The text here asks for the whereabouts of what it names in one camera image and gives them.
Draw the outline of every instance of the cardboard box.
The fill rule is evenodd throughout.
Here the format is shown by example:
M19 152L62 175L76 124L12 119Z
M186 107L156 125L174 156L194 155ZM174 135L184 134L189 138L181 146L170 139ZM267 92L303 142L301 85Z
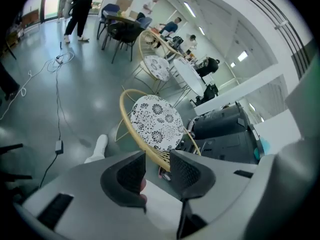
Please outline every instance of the cardboard box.
M117 0L116 4L120 7L122 12L125 12L132 5L132 2L133 0Z

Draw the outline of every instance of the plug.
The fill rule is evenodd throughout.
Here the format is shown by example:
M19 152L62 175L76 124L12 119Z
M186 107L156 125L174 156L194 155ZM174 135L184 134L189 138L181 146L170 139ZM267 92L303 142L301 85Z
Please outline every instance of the plug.
M57 140L55 142L55 154L61 155L64 153L64 142L62 140Z

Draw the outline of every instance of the round chair seat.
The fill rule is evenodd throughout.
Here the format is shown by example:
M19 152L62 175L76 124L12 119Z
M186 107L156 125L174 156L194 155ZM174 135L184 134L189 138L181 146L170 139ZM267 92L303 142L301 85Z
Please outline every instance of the round chair seat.
M169 62L157 55L149 55L144 57L145 66L150 73L157 79L167 82L170 78Z
M130 120L143 141L157 150L175 149L184 135L178 111L155 95L139 98L132 108Z

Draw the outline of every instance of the black gripper pad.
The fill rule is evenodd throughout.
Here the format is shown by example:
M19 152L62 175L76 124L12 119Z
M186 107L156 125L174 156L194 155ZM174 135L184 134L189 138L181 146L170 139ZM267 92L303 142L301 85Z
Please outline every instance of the black gripper pad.
M100 178L104 193L123 207L146 208L140 196L141 181L146 173L146 154L140 151L107 168Z
M173 187L182 201L203 197L216 182L210 168L175 150L170 152L170 172Z

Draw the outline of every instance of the ceiling light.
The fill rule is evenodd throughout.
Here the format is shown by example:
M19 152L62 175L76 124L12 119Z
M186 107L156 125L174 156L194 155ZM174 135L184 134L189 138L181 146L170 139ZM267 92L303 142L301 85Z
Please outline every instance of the ceiling light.
M246 53L246 51L243 51L238 57L238 60L242 62L246 57L248 57L248 54Z
M254 107L254 106L252 106L252 104L251 104L251 103L249 103L249 105L250 105L250 107L251 107L254 111L256 111L255 107Z
M189 4L187 2L184 2L185 7L187 7L187 9L189 10L189 12L191 13L191 15L193 17L196 17L195 13L192 11L192 9L190 8Z
M204 32L204 30L202 29L202 27L199 27L199 29L200 29L202 35L205 35L205 32Z

